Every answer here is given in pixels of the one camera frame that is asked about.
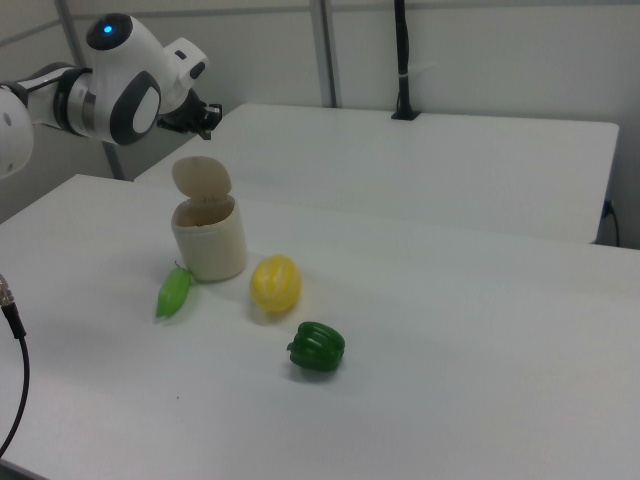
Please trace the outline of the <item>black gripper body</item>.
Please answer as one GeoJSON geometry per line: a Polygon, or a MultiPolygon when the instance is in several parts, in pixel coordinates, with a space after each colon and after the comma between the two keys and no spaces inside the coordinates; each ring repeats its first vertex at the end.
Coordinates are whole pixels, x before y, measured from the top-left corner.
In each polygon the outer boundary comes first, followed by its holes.
{"type": "Polygon", "coordinates": [[[204,132],[207,115],[206,104],[190,89],[178,108],[158,116],[157,126],[173,132],[204,132]]]}

